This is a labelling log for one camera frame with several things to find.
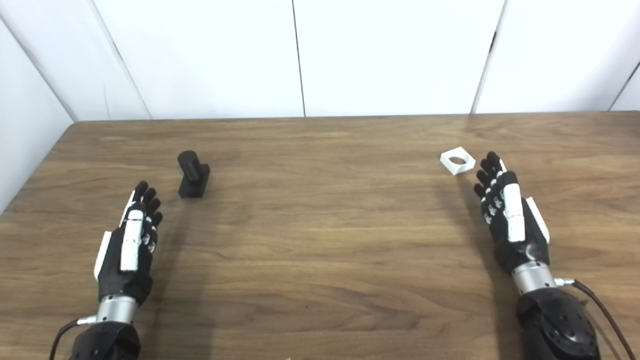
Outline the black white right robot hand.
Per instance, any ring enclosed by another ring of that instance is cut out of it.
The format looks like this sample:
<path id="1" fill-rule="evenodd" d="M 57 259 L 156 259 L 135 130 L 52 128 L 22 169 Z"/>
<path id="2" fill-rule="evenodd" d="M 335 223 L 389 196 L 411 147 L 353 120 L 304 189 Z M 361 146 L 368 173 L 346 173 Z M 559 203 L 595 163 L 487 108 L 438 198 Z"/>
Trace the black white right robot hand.
<path id="1" fill-rule="evenodd" d="M 550 234 L 532 197 L 522 196 L 517 174 L 493 151 L 480 161 L 473 191 L 493 240 L 493 256 L 520 294 L 555 288 Z"/>

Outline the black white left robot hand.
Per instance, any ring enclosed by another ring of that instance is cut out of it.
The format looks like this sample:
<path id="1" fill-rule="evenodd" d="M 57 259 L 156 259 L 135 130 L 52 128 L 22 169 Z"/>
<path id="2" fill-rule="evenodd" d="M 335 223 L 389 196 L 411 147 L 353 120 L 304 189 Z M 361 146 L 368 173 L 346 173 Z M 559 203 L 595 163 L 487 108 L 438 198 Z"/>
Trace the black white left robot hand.
<path id="1" fill-rule="evenodd" d="M 142 180 L 131 191 L 117 228 L 103 233 L 93 275 L 97 322 L 132 324 L 153 289 L 151 267 L 163 219 L 157 191 Z"/>

